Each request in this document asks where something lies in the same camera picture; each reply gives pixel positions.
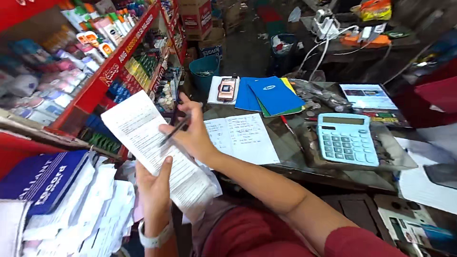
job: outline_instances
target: blue bin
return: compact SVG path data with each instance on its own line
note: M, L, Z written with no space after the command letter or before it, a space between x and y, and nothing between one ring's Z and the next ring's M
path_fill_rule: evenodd
M191 70L198 91L204 96L208 96L213 76L219 76L219 58L216 55L209 55L197 59L189 64L189 69ZM200 76L197 74L204 71L212 71L213 74L209 76Z

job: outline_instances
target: wristwatch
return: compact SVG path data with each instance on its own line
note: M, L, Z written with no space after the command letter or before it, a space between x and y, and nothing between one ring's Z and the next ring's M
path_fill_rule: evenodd
M170 222L167 226L165 226L159 236L151 238L144 235L144 220L142 220L138 226L138 233L140 236L140 242L144 248L160 248L173 235L173 222L170 219Z

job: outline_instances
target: calculator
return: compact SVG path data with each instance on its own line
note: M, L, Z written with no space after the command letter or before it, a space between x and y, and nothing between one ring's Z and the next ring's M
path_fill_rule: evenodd
M379 166L370 134L370 117L350 113L322 113L318 116L317 127L324 159Z

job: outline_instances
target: blue notebook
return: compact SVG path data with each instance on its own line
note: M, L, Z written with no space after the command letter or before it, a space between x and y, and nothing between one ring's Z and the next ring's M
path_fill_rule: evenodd
M250 80L247 84L272 116L305 104L278 77Z
M25 158L0 181L0 199L32 201L28 216L53 212L88 161L88 153L79 150Z
M262 111L254 92L248 86L248 81L254 80L261 80L261 78L243 77L239 80L238 95L236 97L235 108L254 112Z

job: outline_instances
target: calculator display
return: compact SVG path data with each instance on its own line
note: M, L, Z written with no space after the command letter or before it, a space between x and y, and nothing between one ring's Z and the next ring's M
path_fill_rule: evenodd
M325 122L325 123L363 125L364 121L365 121L364 119L356 119L356 118L322 117L322 122Z

